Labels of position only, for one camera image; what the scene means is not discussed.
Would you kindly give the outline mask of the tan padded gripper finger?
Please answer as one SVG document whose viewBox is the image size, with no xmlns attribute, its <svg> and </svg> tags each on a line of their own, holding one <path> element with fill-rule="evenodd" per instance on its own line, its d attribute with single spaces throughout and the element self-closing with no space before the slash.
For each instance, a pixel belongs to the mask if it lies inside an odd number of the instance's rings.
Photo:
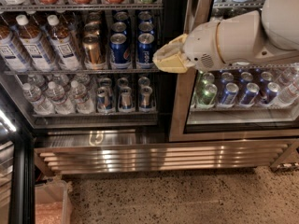
<svg viewBox="0 0 299 224">
<path fill-rule="evenodd" d="M 164 59 L 179 53 L 182 50 L 186 38 L 187 35 L 183 34 L 171 40 L 169 43 L 165 44 L 156 51 L 155 57 L 157 59 Z"/>
<path fill-rule="evenodd" d="M 186 73 L 195 66 L 181 49 L 159 49 L 154 53 L 153 61 L 161 71 L 175 74 Z"/>
</svg>

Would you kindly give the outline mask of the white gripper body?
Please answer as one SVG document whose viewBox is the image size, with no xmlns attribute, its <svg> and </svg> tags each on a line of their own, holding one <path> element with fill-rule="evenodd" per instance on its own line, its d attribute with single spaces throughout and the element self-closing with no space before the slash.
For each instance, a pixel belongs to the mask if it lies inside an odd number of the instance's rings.
<svg viewBox="0 0 299 224">
<path fill-rule="evenodd" d="M 200 71 L 220 70 L 224 66 L 217 46 L 218 25 L 218 22 L 200 24 L 185 40 L 183 51 Z"/>
</svg>

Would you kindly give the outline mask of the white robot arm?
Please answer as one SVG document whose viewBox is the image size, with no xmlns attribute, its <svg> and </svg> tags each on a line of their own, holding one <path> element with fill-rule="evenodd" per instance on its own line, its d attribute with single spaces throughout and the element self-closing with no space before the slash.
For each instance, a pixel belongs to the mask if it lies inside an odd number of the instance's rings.
<svg viewBox="0 0 299 224">
<path fill-rule="evenodd" d="M 299 59 L 299 0 L 265 0 L 261 11 L 209 21 L 158 49 L 162 71 L 207 72 L 230 64 L 290 64 Z"/>
</svg>

